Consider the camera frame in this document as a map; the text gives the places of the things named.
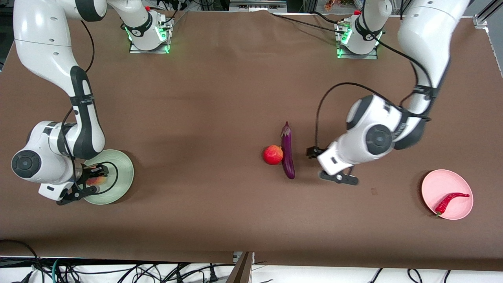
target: pink bowl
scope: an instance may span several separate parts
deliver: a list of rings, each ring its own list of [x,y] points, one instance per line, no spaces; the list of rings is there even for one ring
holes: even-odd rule
[[[473,193],[468,183],[458,174],[439,169],[426,175],[421,187],[421,193],[426,205],[435,212],[438,204],[450,193],[461,192],[470,197],[457,197],[451,200],[445,212],[440,217],[458,220],[467,216],[473,207]]]

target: eggplant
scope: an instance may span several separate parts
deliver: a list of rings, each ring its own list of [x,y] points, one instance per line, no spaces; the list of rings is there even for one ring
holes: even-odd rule
[[[286,122],[281,130],[281,149],[283,150],[283,170],[289,179],[295,179],[295,168],[292,156],[292,129]]]

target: green plate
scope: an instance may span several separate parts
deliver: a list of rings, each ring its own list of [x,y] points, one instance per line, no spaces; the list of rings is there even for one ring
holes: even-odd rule
[[[109,204],[120,199],[133,183],[134,168],[131,159],[121,151],[103,150],[96,157],[86,160],[85,165],[92,165],[101,162],[112,162],[119,170],[119,178],[115,186],[108,192],[98,195],[86,196],[84,199],[92,204]],[[110,164],[105,164],[109,174],[106,181],[99,186],[98,192],[108,189],[115,181],[116,171]]]

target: apple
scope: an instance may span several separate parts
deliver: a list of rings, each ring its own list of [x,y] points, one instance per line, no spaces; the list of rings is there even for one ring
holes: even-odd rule
[[[264,161],[267,164],[276,165],[283,160],[283,150],[277,145],[268,146],[264,150]]]
[[[99,186],[102,185],[107,180],[107,177],[100,176],[96,178],[89,178],[86,180],[86,186]]]

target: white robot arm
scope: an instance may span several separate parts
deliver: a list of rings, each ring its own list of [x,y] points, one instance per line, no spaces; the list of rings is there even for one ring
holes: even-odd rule
[[[387,0],[366,0],[365,5],[373,2]],[[346,133],[324,151],[308,149],[308,156],[317,157],[326,175],[336,175],[333,180],[340,182],[344,169],[379,159],[393,148],[406,149],[420,140],[448,69],[452,33],[469,2],[416,0],[411,4],[398,40],[405,54],[424,70],[412,63],[417,83],[410,104],[404,109],[376,95],[358,100],[348,113]],[[356,21],[363,20],[365,11]]]
[[[139,49],[151,50],[166,40],[164,15],[148,12],[141,0],[108,2]],[[76,119],[65,125],[38,123],[11,163],[16,175],[41,183],[39,193],[56,201],[76,182],[89,177],[81,164],[75,164],[74,172],[70,156],[91,159],[105,146],[88,76],[73,57],[67,18],[99,21],[106,11],[106,0],[16,0],[14,5],[14,38],[21,63],[66,92]]]

